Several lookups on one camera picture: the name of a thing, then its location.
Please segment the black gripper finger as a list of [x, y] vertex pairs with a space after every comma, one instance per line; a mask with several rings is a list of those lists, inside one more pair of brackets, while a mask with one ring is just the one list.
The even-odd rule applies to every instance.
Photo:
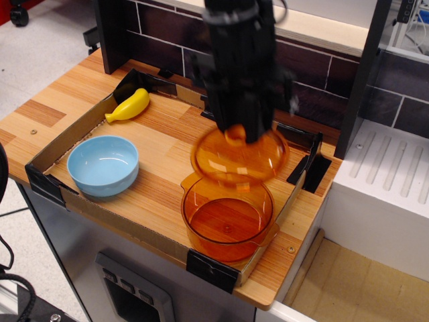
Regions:
[[226, 131], [233, 125], [241, 124], [238, 116], [237, 98], [224, 91], [209, 91], [208, 106], [214, 116], [217, 127]]
[[263, 99], [246, 97], [243, 111], [243, 125], [246, 133], [246, 142], [257, 142], [269, 129], [273, 121], [273, 108]]

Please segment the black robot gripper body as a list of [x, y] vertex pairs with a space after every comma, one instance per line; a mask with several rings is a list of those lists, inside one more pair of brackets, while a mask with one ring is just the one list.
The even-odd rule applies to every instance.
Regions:
[[205, 1], [202, 19], [211, 53], [193, 58], [194, 77], [207, 91], [237, 98], [243, 115], [246, 97], [266, 100], [274, 109], [297, 110], [294, 75], [275, 61], [275, 18], [272, 1]]

